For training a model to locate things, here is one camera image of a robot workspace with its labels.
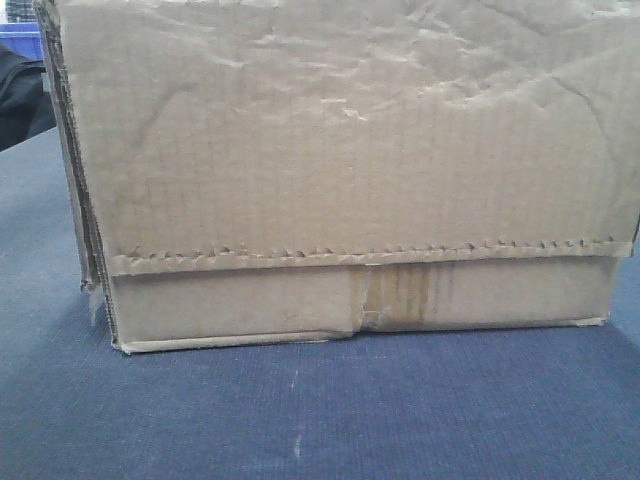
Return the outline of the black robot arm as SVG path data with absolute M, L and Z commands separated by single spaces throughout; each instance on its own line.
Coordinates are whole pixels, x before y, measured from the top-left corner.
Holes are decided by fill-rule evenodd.
M 56 126 L 44 62 L 1 45 L 1 150 Z

